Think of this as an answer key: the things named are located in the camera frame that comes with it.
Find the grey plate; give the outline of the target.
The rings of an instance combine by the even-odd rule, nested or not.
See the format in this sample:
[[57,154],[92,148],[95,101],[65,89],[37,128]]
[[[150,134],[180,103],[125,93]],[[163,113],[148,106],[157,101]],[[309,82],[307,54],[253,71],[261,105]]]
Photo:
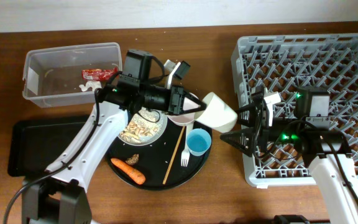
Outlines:
[[131,118],[118,138],[133,146],[148,145],[164,133],[167,123],[167,117],[161,111],[142,108]]

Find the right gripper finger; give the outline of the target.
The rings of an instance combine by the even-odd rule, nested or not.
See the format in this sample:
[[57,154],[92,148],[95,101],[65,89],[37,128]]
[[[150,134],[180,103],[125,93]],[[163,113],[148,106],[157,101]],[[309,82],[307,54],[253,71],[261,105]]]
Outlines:
[[255,154],[254,136],[252,128],[245,128],[223,133],[220,135],[220,140],[228,143],[246,156],[252,157]]
[[235,112],[237,113],[237,124],[247,127],[255,126],[255,120],[257,119],[257,107],[254,103],[242,106],[235,110]]

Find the pile of rice and shells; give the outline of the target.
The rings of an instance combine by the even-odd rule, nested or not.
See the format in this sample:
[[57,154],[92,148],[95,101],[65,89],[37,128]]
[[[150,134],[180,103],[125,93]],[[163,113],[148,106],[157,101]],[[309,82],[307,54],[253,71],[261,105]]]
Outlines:
[[142,144],[151,140],[160,131],[158,113],[142,111],[135,114],[129,124],[119,133],[119,138],[131,144]]

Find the orange carrot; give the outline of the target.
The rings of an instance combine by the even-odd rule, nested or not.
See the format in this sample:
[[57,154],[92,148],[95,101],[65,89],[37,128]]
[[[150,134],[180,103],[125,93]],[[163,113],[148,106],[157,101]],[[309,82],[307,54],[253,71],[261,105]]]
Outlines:
[[145,182],[145,175],[139,170],[131,167],[120,159],[111,158],[110,161],[113,165],[115,165],[117,168],[127,174],[136,184],[142,185]]

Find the wooden chopstick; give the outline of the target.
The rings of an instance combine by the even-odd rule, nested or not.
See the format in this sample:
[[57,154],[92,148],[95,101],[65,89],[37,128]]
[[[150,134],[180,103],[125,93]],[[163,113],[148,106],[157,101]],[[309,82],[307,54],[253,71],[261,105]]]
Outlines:
[[175,148],[174,148],[174,150],[173,150],[173,153],[172,153],[172,156],[171,156],[171,159],[170,159],[170,162],[169,162],[167,171],[166,171],[166,173],[165,173],[165,176],[164,176],[164,179],[163,179],[163,182],[162,182],[163,185],[165,185],[165,184],[167,183],[167,179],[168,179],[170,170],[171,170],[171,168],[172,168],[173,162],[174,162],[174,160],[175,160],[175,156],[176,156],[176,154],[177,154],[177,150],[178,150],[178,148],[179,148],[179,145],[180,145],[180,142],[181,142],[181,139],[182,139],[182,136],[183,136],[184,131],[185,131],[185,126],[182,127],[181,132],[180,132],[180,134],[179,134],[179,137],[178,137],[178,139],[177,139],[177,143],[176,143]]

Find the white plastic fork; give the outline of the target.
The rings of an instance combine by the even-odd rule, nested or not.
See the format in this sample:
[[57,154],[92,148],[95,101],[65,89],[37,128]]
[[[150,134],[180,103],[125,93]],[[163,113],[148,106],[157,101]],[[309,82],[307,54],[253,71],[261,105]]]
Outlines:
[[188,166],[188,162],[189,162],[189,158],[190,158],[190,150],[187,145],[187,137],[188,137],[189,133],[192,131],[193,125],[194,125],[194,122],[188,123],[186,125],[185,147],[184,147],[184,150],[182,150],[182,152],[181,152],[181,166],[182,167]]

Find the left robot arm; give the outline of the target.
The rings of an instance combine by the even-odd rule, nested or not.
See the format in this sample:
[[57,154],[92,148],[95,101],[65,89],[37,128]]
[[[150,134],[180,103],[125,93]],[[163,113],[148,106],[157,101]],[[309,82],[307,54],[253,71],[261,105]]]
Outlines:
[[46,168],[46,174],[15,194],[22,199],[22,223],[93,223],[86,191],[111,143],[142,108],[167,115],[189,113],[185,99],[206,104],[173,78],[183,79],[190,65],[185,61],[162,63],[149,52],[130,49],[124,68],[94,91],[95,104],[84,126],[69,146]]

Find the red snack wrapper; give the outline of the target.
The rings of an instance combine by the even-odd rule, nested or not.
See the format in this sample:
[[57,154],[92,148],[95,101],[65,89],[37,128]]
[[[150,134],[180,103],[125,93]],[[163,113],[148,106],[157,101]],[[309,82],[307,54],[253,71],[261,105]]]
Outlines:
[[116,72],[118,72],[117,67],[110,70],[103,70],[97,68],[97,69],[82,70],[81,76],[83,77],[83,79],[88,81],[104,82],[109,80]]

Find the cream cup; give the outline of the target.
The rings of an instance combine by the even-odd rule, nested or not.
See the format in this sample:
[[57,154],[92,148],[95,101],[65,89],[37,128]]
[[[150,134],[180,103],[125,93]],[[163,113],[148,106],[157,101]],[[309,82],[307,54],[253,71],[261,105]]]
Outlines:
[[195,121],[220,133],[233,129],[237,122],[237,113],[214,92],[208,93],[202,100],[207,107],[195,113]]

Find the blue cup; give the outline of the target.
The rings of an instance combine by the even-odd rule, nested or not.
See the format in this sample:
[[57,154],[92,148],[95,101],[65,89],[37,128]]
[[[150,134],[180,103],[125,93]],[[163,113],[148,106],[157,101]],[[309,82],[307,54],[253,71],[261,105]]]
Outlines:
[[193,156],[202,156],[211,147],[212,138],[204,129],[192,129],[186,136],[186,145]]

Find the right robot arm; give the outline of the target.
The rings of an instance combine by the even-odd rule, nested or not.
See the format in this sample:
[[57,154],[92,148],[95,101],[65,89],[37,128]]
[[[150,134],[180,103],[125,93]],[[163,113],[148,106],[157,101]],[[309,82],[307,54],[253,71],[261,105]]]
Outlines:
[[358,223],[358,180],[345,135],[329,130],[330,94],[307,86],[295,94],[295,118],[274,118],[278,92],[253,89],[252,101],[238,110],[243,129],[220,138],[248,157],[274,157],[279,144],[291,144],[318,186],[331,223]]

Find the white tissue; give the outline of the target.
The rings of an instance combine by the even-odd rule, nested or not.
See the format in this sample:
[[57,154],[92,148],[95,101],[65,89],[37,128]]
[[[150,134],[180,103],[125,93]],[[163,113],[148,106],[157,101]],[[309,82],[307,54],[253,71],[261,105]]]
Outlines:
[[91,89],[92,91],[95,91],[98,88],[101,88],[101,82],[100,81],[87,81],[84,85],[79,85],[79,88],[82,92],[88,91]]

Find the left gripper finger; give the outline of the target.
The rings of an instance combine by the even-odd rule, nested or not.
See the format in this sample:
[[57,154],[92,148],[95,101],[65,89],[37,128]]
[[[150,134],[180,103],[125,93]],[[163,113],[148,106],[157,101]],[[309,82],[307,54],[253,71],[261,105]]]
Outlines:
[[205,109],[206,109],[205,104],[201,104],[201,105],[184,104],[182,109],[179,111],[179,115],[196,113],[196,112],[204,111]]
[[184,90],[182,96],[184,97],[184,100],[183,100],[184,108],[205,108],[206,107],[206,103],[204,103],[202,100],[200,100],[194,93]]

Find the pink bowl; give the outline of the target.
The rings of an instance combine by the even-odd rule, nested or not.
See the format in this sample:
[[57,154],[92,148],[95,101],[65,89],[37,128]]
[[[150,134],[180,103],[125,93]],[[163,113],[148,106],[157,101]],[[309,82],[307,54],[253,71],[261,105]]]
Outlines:
[[[189,98],[185,98],[184,104],[183,104],[184,110],[191,110],[191,109],[196,109],[199,107],[200,106],[197,105],[193,100],[191,100]],[[174,122],[175,124],[177,124],[179,126],[186,126],[187,124],[193,122],[194,117],[195,117],[195,112],[177,115],[177,116],[168,116],[170,121]]]

